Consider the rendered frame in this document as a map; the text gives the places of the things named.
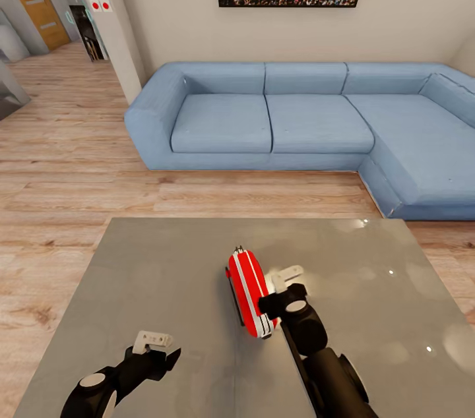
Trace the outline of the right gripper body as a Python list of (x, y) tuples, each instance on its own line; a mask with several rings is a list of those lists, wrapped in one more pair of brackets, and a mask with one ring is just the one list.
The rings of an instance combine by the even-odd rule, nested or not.
[(267, 313), (269, 320), (278, 318), (280, 303), (286, 297), (299, 297), (300, 299), (307, 301), (305, 298), (305, 290), (300, 283), (293, 283), (287, 287), (287, 291), (282, 293), (271, 293), (265, 297), (262, 297), (265, 313)]

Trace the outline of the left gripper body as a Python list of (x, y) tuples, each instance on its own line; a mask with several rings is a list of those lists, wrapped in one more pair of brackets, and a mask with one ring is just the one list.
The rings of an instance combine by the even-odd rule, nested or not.
[(166, 355), (166, 352), (153, 349), (151, 349), (149, 353), (142, 355), (133, 353), (133, 346), (126, 349), (125, 358), (122, 363), (129, 364), (135, 376), (133, 388), (128, 394), (146, 379), (161, 381), (164, 377)]

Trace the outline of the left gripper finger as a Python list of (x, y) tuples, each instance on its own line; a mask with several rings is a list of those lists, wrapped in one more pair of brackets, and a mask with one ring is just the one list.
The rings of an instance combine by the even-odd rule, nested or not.
[(169, 354), (166, 356), (166, 364), (165, 364), (165, 370), (164, 374), (166, 374), (167, 371), (172, 371), (175, 363), (179, 359), (179, 356), (181, 355), (181, 348), (177, 349), (173, 353)]

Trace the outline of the radio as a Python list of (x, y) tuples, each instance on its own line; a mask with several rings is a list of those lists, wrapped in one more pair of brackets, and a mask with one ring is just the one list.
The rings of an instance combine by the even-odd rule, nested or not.
[(230, 257), (230, 270), (226, 268), (230, 280), (232, 295), (241, 326), (248, 329), (250, 335), (264, 340), (272, 336), (277, 318), (269, 320), (267, 313), (261, 314), (258, 298), (269, 295), (263, 271), (251, 251), (236, 247)]

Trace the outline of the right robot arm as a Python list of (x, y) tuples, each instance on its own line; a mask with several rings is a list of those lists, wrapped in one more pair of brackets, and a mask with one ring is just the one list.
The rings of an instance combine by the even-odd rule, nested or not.
[[(360, 376), (345, 355), (326, 347), (328, 336), (319, 315), (308, 304), (295, 265), (270, 275), (274, 293), (258, 298), (261, 314), (281, 318), (280, 330), (316, 418), (378, 418)], [(303, 358), (304, 357), (304, 358)]]

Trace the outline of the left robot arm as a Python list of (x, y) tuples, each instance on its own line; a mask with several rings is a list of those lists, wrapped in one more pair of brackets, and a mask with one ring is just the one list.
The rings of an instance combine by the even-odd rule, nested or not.
[(171, 347), (173, 343), (174, 338), (169, 334), (141, 330), (134, 346), (126, 349), (122, 363), (104, 367), (79, 381), (59, 418), (111, 418), (124, 397), (146, 379), (161, 381), (181, 355), (181, 348), (166, 356), (166, 352), (150, 349), (148, 345)]

